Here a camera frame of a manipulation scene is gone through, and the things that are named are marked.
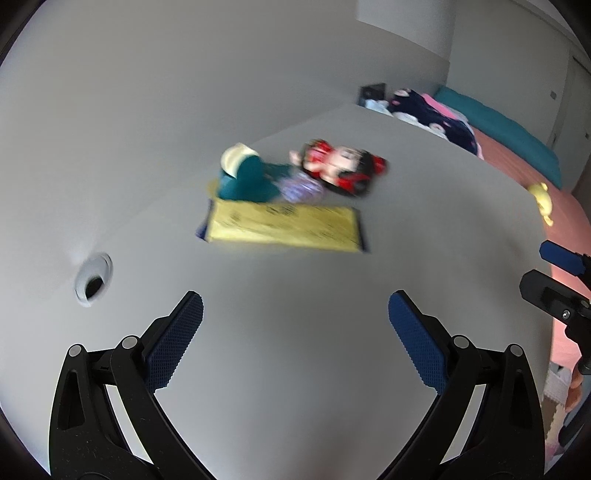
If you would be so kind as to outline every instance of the pink object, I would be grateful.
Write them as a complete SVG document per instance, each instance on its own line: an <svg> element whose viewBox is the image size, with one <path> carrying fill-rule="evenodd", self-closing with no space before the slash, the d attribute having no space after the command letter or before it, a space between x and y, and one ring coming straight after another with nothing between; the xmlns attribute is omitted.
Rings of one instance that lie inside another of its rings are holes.
<svg viewBox="0 0 591 480"><path fill-rule="evenodd" d="M548 192L554 207L551 216L554 225L546 225L540 216L540 223L544 226L548 240L552 240L573 252L590 255L591 225L577 200L570 193L562 192L554 187L534 167L515 155L507 147L487 137L476 128L473 130L478 143L482 146L487 163L501 170L523 187L542 181L548 185ZM587 298L591 296L591 292L578 278L553 265L551 269L554 279L578 291L581 295L585 295ZM551 360L572 371L581 354L576 343L569 340L564 334L564 328L562 322L554 320Z"/></svg>
<svg viewBox="0 0 591 480"><path fill-rule="evenodd" d="M445 105L443 105L442 103L439 103L437 100L435 100L435 98L433 98L431 95L428 95L426 93L422 93L421 96L425 99L425 101L427 102L427 104L429 106L432 106L435 110L437 110L443 116L449 117L453 120L461 120L461 118L459 118L455 113L453 113Z"/></svg>

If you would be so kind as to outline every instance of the yellow package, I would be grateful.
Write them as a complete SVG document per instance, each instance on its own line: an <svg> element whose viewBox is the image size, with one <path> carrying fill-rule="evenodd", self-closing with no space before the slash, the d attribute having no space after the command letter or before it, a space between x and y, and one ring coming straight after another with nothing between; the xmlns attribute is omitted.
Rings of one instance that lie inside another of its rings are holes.
<svg viewBox="0 0 591 480"><path fill-rule="evenodd" d="M363 251L357 211L350 207L212 200L205 240Z"/></svg>

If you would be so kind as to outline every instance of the blue gripper pad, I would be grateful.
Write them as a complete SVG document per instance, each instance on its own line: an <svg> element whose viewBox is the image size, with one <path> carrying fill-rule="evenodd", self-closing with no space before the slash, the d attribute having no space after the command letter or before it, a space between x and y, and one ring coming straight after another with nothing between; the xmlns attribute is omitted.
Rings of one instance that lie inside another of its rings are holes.
<svg viewBox="0 0 591 480"><path fill-rule="evenodd" d="M166 319L165 330L146 356L144 383L150 393L168 385L202 320L203 300L188 292Z"/></svg>
<svg viewBox="0 0 591 480"><path fill-rule="evenodd" d="M447 385L445 356L401 293L390 297L388 314L423 383L443 394Z"/></svg>
<svg viewBox="0 0 591 480"><path fill-rule="evenodd" d="M581 255L572 253L550 240L546 240L540 246L540 256L575 277L585 273L586 269Z"/></svg>

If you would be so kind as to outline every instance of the white door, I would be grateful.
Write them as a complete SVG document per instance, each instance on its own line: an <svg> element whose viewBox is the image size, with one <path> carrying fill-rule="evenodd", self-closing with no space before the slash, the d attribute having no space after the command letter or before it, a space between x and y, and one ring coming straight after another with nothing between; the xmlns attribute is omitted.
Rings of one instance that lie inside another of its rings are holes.
<svg viewBox="0 0 591 480"><path fill-rule="evenodd" d="M554 152L560 160L563 190L571 192L591 155L591 74L578 62L560 136Z"/></svg>

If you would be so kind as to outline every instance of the teal pillow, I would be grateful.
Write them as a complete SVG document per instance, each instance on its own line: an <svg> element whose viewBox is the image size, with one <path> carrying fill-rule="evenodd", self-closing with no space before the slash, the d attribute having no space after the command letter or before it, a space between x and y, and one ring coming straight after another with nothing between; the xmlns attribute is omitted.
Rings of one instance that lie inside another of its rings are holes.
<svg viewBox="0 0 591 480"><path fill-rule="evenodd" d="M556 188L562 188L558 157L520 124L478 100L445 86L439 89L434 98L466 115L473 127L519 155Z"/></svg>

